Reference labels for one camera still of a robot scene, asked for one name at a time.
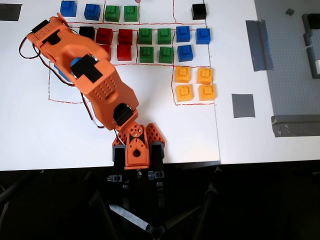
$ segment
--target yellow lego brick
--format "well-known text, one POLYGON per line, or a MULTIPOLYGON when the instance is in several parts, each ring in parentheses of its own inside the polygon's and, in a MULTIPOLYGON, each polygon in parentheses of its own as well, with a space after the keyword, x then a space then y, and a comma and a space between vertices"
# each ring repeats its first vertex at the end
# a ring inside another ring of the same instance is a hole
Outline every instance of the yellow lego brick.
POLYGON ((190 67, 177 66, 175 69, 175 82, 188 84, 190 81, 190 67))
POLYGON ((199 68, 197 84, 211 84, 212 83, 212 69, 211 68, 199 68))
POLYGON ((185 102, 185 101, 191 101, 192 91, 191 91, 191 85, 180 85, 175 88, 176 90, 176 98, 178 102, 185 102))
POLYGON ((200 85, 199 86, 199 99, 200 101, 215 100, 215 86, 213 85, 200 85))

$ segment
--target blue block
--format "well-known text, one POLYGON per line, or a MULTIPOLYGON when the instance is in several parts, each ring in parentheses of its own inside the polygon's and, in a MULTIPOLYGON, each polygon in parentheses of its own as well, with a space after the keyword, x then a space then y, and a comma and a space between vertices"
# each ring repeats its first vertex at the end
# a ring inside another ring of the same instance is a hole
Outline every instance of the blue block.
POLYGON ((178 58, 179 62, 192 61, 194 59, 194 54, 191 45, 178 46, 178 58))
POLYGON ((211 41, 209 28, 198 28, 195 33, 196 44, 209 44, 211 41))
POLYGON ((77 3, 75 1, 62 1, 60 13, 63 17, 75 17, 77 14, 77 3))
POLYGON ((188 43, 190 42, 190 27, 189 26, 177 26, 176 27, 176 42, 188 43))
POLYGON ((99 21, 101 8, 97 4, 85 5, 84 17, 87 20, 99 21))

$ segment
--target robotic arm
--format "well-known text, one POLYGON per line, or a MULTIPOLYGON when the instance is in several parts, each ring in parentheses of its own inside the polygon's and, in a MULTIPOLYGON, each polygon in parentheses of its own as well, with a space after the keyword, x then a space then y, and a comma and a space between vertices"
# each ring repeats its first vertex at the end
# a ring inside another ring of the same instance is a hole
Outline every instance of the robotic arm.
MULTIPOLYGON (((27 38, 91 102, 96 118, 108 129, 117 130, 126 145, 125 169, 147 169, 149 146, 165 141, 154 124, 135 122, 139 102, 134 91, 124 84, 109 54, 90 38, 72 32, 65 19, 51 17, 36 26, 27 38)), ((113 147, 122 144, 115 139, 113 147)))

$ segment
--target toy building block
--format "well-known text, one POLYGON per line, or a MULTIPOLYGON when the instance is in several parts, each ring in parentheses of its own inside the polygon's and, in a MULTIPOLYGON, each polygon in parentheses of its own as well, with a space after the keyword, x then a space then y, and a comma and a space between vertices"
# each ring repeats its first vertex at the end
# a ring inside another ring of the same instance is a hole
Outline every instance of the toy building block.
POLYGON ((211 41, 209 28, 198 28, 195 33, 196 44, 209 44, 211 41))
POLYGON ((63 17, 75 17, 77 15, 76 1, 61 1, 60 13, 63 17))
POLYGON ((211 84, 212 83, 212 69, 211 68, 199 68, 197 84, 211 84))
POLYGON ((137 6, 124 6, 124 21, 125 22, 138 22, 138 7, 137 6))
POLYGON ((212 101, 215 100, 215 86, 213 85, 200 85, 199 86, 199 100, 212 101))
POLYGON ((158 28, 158 44, 171 44, 170 28, 158 28))
POLYGON ((131 61, 131 45, 119 44, 116 48, 118 61, 131 61))
POLYGON ((95 28, 93 26, 81 26, 79 35, 95 40, 95 28))
POLYGON ((192 61, 194 59, 194 54, 191 45, 178 46, 178 58, 179 62, 192 61))
POLYGON ((119 29, 119 44, 132 45, 133 30, 132 29, 119 29))
POLYGON ((311 29, 320 29, 320 13, 309 14, 308 20, 311 29))
POLYGON ((178 102, 185 102, 185 101, 191 101, 192 96, 192 90, 191 85, 180 85, 175 88, 176 90, 176 99, 178 102))
POLYGON ((97 4, 86 4, 84 10, 84 17, 87 20, 99 21, 101 8, 97 4))
POLYGON ((110 55, 111 57, 111 46, 110 45, 101 45, 103 49, 110 55))
POLYGON ((188 84, 190 81, 190 67, 177 66, 175 69, 175 82, 188 84))
POLYGON ((139 28, 139 44, 152 44, 152 29, 151 28, 139 28))
POLYGON ((207 10, 205 4, 193 4, 191 8, 193 20, 205 20, 207 17, 207 10))
POLYGON ((154 63, 154 47, 153 46, 141 46, 140 47, 140 63, 154 63))
POLYGON ((111 45, 114 37, 114 31, 109 28, 99 27, 96 32, 95 41, 97 44, 111 45))
POLYGON ((188 43, 190 42, 190 27, 189 26, 177 26, 176 27, 176 42, 188 43))
POLYGON ((120 7, 119 6, 106 6, 104 18, 108 22, 119 22, 120 19, 120 7))
POLYGON ((173 47, 160 47, 159 63, 172 64, 174 61, 174 48, 173 47))

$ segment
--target green block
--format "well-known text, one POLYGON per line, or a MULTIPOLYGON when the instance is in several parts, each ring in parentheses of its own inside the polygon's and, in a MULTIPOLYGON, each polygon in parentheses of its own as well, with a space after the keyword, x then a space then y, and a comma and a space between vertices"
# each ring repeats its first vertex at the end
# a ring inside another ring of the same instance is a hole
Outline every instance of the green block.
POLYGON ((139 28, 139 44, 152 44, 152 29, 151 28, 139 28))
POLYGON ((140 63, 143 63, 143 64, 154 63, 154 47, 153 46, 140 47, 140 63))
POLYGON ((138 7, 137 6, 124 6, 124 21, 125 22, 138 22, 138 7))
POLYGON ((158 28, 158 44, 171 44, 170 28, 158 28))
POLYGON ((172 64, 174 61, 174 48, 173 47, 160 47, 159 63, 172 64))
POLYGON ((104 18, 108 22, 119 22, 120 19, 120 7, 119 6, 106 6, 104 18))

